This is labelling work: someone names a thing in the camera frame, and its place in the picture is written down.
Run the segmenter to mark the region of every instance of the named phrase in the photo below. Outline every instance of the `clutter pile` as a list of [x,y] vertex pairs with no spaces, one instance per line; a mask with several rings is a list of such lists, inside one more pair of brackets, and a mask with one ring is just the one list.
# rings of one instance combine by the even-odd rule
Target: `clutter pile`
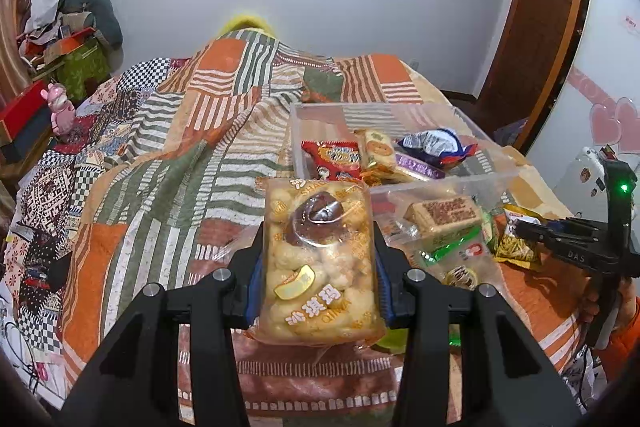
[[107,55],[122,45],[111,1],[59,0],[48,15],[27,22],[20,57],[34,80],[63,84],[69,99],[82,102],[111,76]]

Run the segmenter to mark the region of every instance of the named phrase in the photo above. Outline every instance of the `robotic arm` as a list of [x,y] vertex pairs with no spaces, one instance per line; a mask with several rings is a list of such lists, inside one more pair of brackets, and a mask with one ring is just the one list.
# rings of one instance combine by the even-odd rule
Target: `robotic arm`
[[618,287],[623,277],[640,277],[640,255],[631,244],[632,194],[638,178],[628,164],[604,160],[608,222],[570,217],[536,225],[519,221],[519,237],[540,241],[551,255],[589,272],[598,286],[600,311],[591,323],[585,343],[604,349],[609,344],[618,309]]
[[[389,328],[409,328],[394,427],[446,425],[449,324],[462,336],[459,426],[574,425],[577,407],[555,368],[491,285],[442,285],[389,248],[376,225],[380,309]],[[178,325],[191,325],[191,386],[197,425],[248,427],[230,328],[247,329],[262,300],[262,227],[228,268],[165,291],[150,283],[87,363],[62,411],[62,427],[180,426]]]

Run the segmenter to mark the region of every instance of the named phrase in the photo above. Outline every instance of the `heart decoration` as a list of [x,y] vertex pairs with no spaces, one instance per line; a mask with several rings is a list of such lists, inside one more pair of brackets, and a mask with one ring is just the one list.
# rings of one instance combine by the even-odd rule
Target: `heart decoration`
[[591,107],[589,122],[594,145],[613,145],[620,141],[622,137],[620,121],[610,116],[604,105],[596,103]]
[[640,118],[636,105],[628,98],[620,98],[616,103],[615,119],[622,129],[618,153],[640,154]]

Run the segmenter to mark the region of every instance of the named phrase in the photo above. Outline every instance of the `orange sleeve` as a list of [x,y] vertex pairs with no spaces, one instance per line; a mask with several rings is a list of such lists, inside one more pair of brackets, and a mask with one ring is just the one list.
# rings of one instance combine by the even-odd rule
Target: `orange sleeve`
[[626,357],[634,348],[636,340],[640,338],[640,298],[636,297],[636,315],[626,328],[611,333],[609,346],[601,351],[595,351],[602,360],[602,367],[611,382],[618,377],[625,367]]

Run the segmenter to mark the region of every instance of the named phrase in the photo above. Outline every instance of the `clear plastic storage box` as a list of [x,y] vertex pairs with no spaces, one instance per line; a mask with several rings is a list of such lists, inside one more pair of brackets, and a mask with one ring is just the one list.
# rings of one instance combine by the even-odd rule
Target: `clear plastic storage box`
[[476,198],[486,209],[501,198],[518,168],[502,148],[493,142],[457,107],[439,104],[399,103],[298,103],[291,108],[291,146],[294,172],[302,179],[317,178],[311,156],[301,149],[303,140],[355,140],[356,129],[376,129],[391,138],[438,127],[456,132],[463,145],[478,142],[478,152],[440,180],[372,187],[374,213],[385,205],[394,214],[403,214],[414,201],[441,199],[455,195]]

